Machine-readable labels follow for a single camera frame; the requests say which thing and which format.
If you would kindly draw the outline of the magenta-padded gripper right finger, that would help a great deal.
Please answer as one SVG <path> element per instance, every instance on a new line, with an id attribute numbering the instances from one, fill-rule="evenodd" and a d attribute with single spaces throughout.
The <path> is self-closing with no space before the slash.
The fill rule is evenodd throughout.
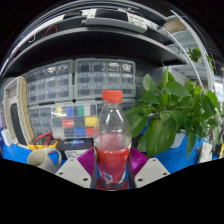
<path id="1" fill-rule="evenodd" d="M 169 171 L 157 158 L 148 158 L 132 147 L 129 154 L 129 188 L 141 188 L 169 175 Z"/>

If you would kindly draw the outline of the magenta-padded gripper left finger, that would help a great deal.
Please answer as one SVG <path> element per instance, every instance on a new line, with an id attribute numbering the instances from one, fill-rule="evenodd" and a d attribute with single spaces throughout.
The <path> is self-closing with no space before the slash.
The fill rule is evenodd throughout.
<path id="1" fill-rule="evenodd" d="M 94 149 L 91 148 L 78 158 L 68 159 L 56 172 L 65 180 L 84 188 L 95 189 L 97 182 L 97 166 Z"/>

